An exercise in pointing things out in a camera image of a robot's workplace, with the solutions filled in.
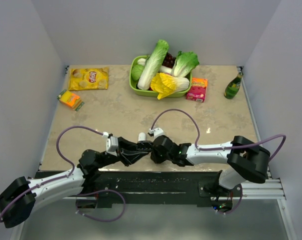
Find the black earbud charging case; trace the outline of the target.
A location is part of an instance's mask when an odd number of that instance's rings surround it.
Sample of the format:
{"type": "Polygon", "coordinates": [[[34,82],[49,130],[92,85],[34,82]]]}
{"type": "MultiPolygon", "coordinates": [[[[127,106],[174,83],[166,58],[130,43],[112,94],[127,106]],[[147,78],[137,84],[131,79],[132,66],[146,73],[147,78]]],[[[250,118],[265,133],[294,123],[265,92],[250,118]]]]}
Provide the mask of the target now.
{"type": "Polygon", "coordinates": [[[137,142],[136,150],[139,152],[152,152],[153,150],[153,142],[149,140],[143,140],[137,142]]]}

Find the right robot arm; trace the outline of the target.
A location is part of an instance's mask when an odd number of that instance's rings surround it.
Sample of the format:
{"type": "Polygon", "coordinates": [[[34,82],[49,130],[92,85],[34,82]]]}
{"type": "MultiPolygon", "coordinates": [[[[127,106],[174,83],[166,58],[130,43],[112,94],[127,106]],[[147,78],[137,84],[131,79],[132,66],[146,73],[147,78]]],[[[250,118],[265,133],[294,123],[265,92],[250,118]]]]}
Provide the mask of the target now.
{"type": "Polygon", "coordinates": [[[243,136],[235,136],[232,141],[221,144],[196,146],[194,143],[177,145],[167,136],[161,135],[153,141],[151,160],[156,164],[171,161],[179,167],[199,164],[226,164],[229,167],[218,173],[215,183],[207,189],[218,196],[226,196],[234,187],[249,181],[263,184],[267,178],[270,152],[254,145],[243,136]]]}

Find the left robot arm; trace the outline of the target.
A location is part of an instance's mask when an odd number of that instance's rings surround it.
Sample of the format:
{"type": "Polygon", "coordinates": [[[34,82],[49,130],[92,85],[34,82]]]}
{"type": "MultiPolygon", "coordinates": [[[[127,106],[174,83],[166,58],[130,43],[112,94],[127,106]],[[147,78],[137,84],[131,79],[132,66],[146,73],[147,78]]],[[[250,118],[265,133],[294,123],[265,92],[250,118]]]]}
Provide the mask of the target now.
{"type": "Polygon", "coordinates": [[[134,143],[110,136],[105,151],[85,150],[78,165],[73,164],[69,170],[38,179],[18,177],[0,194],[0,223],[13,228],[49,203],[69,196],[90,196],[101,168],[117,162],[133,165],[152,149],[153,143],[148,140],[134,143]]]}

